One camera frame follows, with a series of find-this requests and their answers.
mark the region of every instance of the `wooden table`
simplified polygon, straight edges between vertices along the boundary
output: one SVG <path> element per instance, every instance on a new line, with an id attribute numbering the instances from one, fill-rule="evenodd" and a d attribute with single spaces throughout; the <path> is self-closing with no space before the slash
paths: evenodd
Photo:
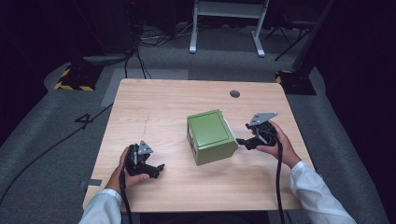
<path id="1" fill-rule="evenodd" d="M 239 91 L 233 98 L 230 91 Z M 256 82 L 124 79 L 120 83 L 83 207 L 104 188 L 120 154 L 140 140 L 154 150 L 148 164 L 165 163 L 158 179 L 134 186 L 134 212 L 276 210 L 276 163 L 271 155 L 239 147 L 229 159 L 196 166 L 187 140 L 187 116 L 222 111 L 236 138 L 253 135 L 245 126 L 255 113 L 277 112 L 272 121 L 288 135 L 298 155 L 312 166 L 280 85 Z M 284 209 L 301 208 L 282 166 Z"/>

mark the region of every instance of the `hand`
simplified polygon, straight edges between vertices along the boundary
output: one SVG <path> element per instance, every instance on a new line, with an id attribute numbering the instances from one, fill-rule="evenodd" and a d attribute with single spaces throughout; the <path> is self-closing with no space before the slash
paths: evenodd
<path id="1" fill-rule="evenodd" d="M 271 120 L 269 120 L 269 121 L 274 126 L 274 128 L 276 130 L 276 136 L 279 139 L 279 142 L 283 146 L 282 162 L 285 163 L 286 165 L 288 165 L 289 168 L 291 169 L 291 168 L 293 168 L 293 166 L 295 164 L 297 164 L 299 161 L 301 161 L 301 159 L 294 151 L 294 148 L 291 145 L 289 138 L 283 133 L 282 129 L 280 129 L 280 127 L 277 124 L 273 123 Z M 271 154 L 276 159 L 278 159 L 277 144 L 274 145 L 273 147 L 257 146 L 256 149 L 261 152 Z"/>
<path id="2" fill-rule="evenodd" d="M 114 170 L 113 174 L 111 175 L 110 179 L 108 180 L 105 189 L 114 189 L 116 192 L 120 194 L 120 182 L 119 182 L 119 176 L 120 172 L 122 169 L 122 165 L 124 163 L 126 154 L 128 153 L 128 147 L 124 149 L 122 152 L 122 155 L 120 157 L 120 164 L 119 166 Z M 138 184 L 140 182 L 143 182 L 144 180 L 149 179 L 149 175 L 147 174 L 142 174 L 142 175 L 134 175 L 130 176 L 128 172 L 125 171 L 125 186 L 126 189 L 130 188 L 131 186 Z"/>

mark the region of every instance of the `green cube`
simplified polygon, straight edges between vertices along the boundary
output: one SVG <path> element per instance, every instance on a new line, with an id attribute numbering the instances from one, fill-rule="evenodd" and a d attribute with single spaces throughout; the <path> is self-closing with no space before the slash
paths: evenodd
<path id="1" fill-rule="evenodd" d="M 188 116 L 187 138 L 196 165 L 229 158 L 238 149 L 238 144 L 218 109 Z"/>

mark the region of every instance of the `white sleeve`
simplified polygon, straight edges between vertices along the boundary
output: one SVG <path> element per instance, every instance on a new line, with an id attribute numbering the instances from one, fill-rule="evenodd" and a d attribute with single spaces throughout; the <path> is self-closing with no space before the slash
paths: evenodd
<path id="1" fill-rule="evenodd" d="M 120 224 L 121 196 L 114 189 L 103 189 L 95 194 L 85 208 L 80 224 Z"/>
<path id="2" fill-rule="evenodd" d="M 323 179 L 304 161 L 291 169 L 290 188 L 313 223 L 356 223 L 332 196 Z"/>

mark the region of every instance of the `cable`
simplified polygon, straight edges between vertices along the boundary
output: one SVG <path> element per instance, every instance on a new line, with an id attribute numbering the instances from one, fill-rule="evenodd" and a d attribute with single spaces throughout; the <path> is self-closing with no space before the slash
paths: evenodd
<path id="1" fill-rule="evenodd" d="M 127 155 L 129 155 L 130 151 L 131 151 L 131 148 L 129 147 Z M 126 209 L 126 213 L 128 215 L 129 224 L 133 224 L 131 207 L 129 206 L 128 197 L 126 196 L 126 193 L 125 193 L 125 189 L 126 189 L 125 168 L 126 168 L 126 160 L 124 160 L 124 162 L 123 162 L 122 169 L 120 171 L 120 176 L 119 176 L 120 192 L 121 192 L 121 198 L 125 204 L 125 209 Z"/>
<path id="2" fill-rule="evenodd" d="M 271 135 L 277 143 L 276 199 L 277 199 L 277 209 L 279 211 L 279 216 L 280 216 L 280 223 L 284 224 L 285 223 L 285 215 L 283 213 L 282 199 L 280 197 L 280 184 L 279 184 L 280 171 L 282 168 L 283 146 L 282 146 L 282 143 L 280 143 L 279 139 L 276 137 L 276 134 L 273 134 L 271 132 L 266 132 L 266 131 L 259 131 L 259 129 L 257 129 L 256 135 L 261 141 L 264 142 L 264 144 L 268 144 L 268 142 L 262 138 L 260 133 L 266 133 L 266 134 Z"/>
<path id="3" fill-rule="evenodd" d="M 48 148 L 47 150 L 45 150 L 44 152 L 42 152 L 40 155 L 38 155 L 36 158 L 34 158 L 31 162 L 29 162 L 29 164 L 27 164 L 15 177 L 14 179 L 12 179 L 12 181 L 9 183 L 8 187 L 6 188 L 5 192 L 2 194 L 1 199 L 0 199 L 0 206 L 3 203 L 3 200 L 6 198 L 6 195 L 8 193 L 8 191 L 11 189 L 11 187 L 14 185 L 14 183 L 17 181 L 17 179 L 23 174 L 23 172 L 25 172 L 33 163 L 35 163 L 36 161 L 38 161 L 41 157 L 43 157 L 44 155 L 46 155 L 49 151 L 53 150 L 54 148 L 56 148 L 57 146 L 59 146 L 62 142 L 66 141 L 67 139 L 69 139 L 71 136 L 75 135 L 76 133 L 78 133 L 79 131 L 85 129 L 85 127 L 87 126 L 87 124 L 93 122 L 97 117 L 99 117 L 101 114 L 103 114 L 106 110 L 108 110 L 111 106 L 113 106 L 113 104 L 108 105 L 105 109 L 103 109 L 101 112 L 99 112 L 96 116 L 94 116 L 92 119 L 87 119 L 85 120 L 84 124 L 81 125 L 81 127 L 77 128 L 75 131 L 73 131 L 72 133 L 70 133 L 69 135 L 67 135 L 65 138 L 63 138 L 61 141 L 59 141 L 58 143 L 56 143 L 55 145 L 53 145 L 52 147 Z"/>

